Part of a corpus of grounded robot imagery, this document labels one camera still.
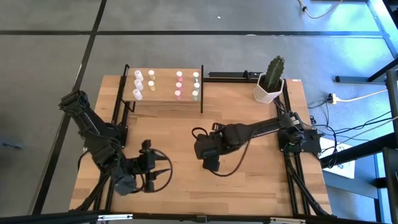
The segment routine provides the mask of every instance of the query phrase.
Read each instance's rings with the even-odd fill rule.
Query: white cable
[[[332,10],[334,10],[340,3],[343,2],[343,0],[340,0],[340,2],[338,2],[335,6],[333,6],[331,9],[329,9],[329,11],[327,11],[326,13],[324,13],[324,14],[322,14],[322,15],[320,15],[320,16],[311,16],[311,15],[308,13],[308,7],[304,5],[304,3],[302,2],[302,0],[298,0],[298,1],[299,1],[300,5],[302,6],[302,8],[303,8],[303,9],[305,8],[305,9],[304,9],[304,12],[305,12],[305,13],[307,14],[307,16],[308,16],[309,18],[311,18],[311,19],[319,19],[319,18],[321,18],[321,17],[327,15],[329,12],[331,12]]]
[[[376,94],[378,94],[378,93],[382,93],[382,92],[384,92],[384,91],[387,91],[387,90],[380,90],[380,91],[377,91],[377,92],[375,92],[375,93],[371,93],[371,94],[368,94],[368,95],[365,95],[365,96],[353,98],[353,99],[350,99],[350,100],[342,100],[342,99],[336,97],[336,102],[352,102],[352,101],[355,101],[355,100],[360,100],[360,99],[366,98],[366,97],[368,97],[368,96],[373,96],[373,95],[376,95]]]
[[[376,127],[373,127],[373,128],[371,128],[371,129],[369,129],[369,130],[366,130],[366,131],[363,131],[363,132],[361,132],[361,133],[359,133],[359,134],[356,134],[356,135],[354,135],[353,137],[350,137],[349,139],[347,139],[347,140],[345,140],[345,141],[339,143],[338,145],[343,144],[343,143],[345,143],[345,142],[348,142],[349,140],[355,138],[356,136],[360,136],[361,134],[364,134],[364,133],[366,133],[366,132],[368,132],[368,131],[372,131],[372,130],[374,130],[374,129],[376,129],[376,128],[380,128],[381,126],[383,126],[383,125],[385,125],[385,124],[388,124],[388,123],[390,123],[391,121],[393,121],[393,120],[395,120],[395,119],[398,119],[398,116],[396,116],[395,118],[392,118],[392,119],[386,121],[385,123],[382,123],[382,124],[380,124],[380,125],[378,125],[378,126],[376,126]]]

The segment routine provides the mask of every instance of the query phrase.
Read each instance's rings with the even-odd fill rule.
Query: potted cactus
[[[280,76],[284,71],[284,64],[284,58],[277,56],[269,64],[267,72],[260,74],[257,85],[253,89],[256,101],[270,103],[282,93],[284,80]]]

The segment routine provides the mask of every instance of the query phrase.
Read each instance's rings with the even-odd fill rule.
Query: pink test tube
[[[181,71],[178,71],[178,72],[177,72],[177,80],[178,80],[179,82],[182,82],[182,72],[181,72]]]
[[[180,100],[181,100],[181,92],[180,92],[180,90],[176,90],[176,91],[174,92],[174,94],[175,94],[175,96],[177,97],[177,100],[180,101]]]
[[[182,92],[182,83],[178,82],[175,84],[175,86],[177,87],[177,90]]]

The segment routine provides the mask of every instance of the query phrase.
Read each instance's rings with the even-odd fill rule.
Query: metal bracket
[[[305,220],[298,220],[294,218],[272,218],[271,222],[275,224],[305,224]]]

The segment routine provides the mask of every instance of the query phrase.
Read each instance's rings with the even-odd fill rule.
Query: floor
[[[391,22],[381,0],[371,2],[397,45],[396,29],[388,25]],[[91,30],[100,3],[3,0],[0,30]],[[320,14],[335,4],[310,0],[304,3],[312,14]],[[106,4],[99,30],[378,31],[378,27],[363,2],[344,2],[333,13],[313,20],[300,12],[295,0],[112,0]],[[63,116],[57,105],[72,89],[87,43],[86,35],[0,35],[0,136],[24,145],[21,150],[0,147],[0,217],[29,212]],[[349,99],[385,88],[338,84],[334,77],[368,77],[394,59],[383,38],[369,36],[97,36],[81,89],[94,105],[103,75],[122,74],[125,63],[132,67],[170,68],[204,64],[205,73],[262,71],[276,55],[285,58],[284,78],[303,81],[308,103],[322,100],[329,93]],[[329,106],[330,126],[356,126],[387,111],[387,93],[338,103]],[[326,123],[325,108],[310,113],[319,124]],[[71,122],[47,195],[45,213],[68,210],[83,145],[77,131]],[[389,124],[362,135],[361,139],[373,139],[391,131]],[[356,145],[361,141],[348,143]],[[331,187],[328,193],[335,215],[376,219],[373,200]]]

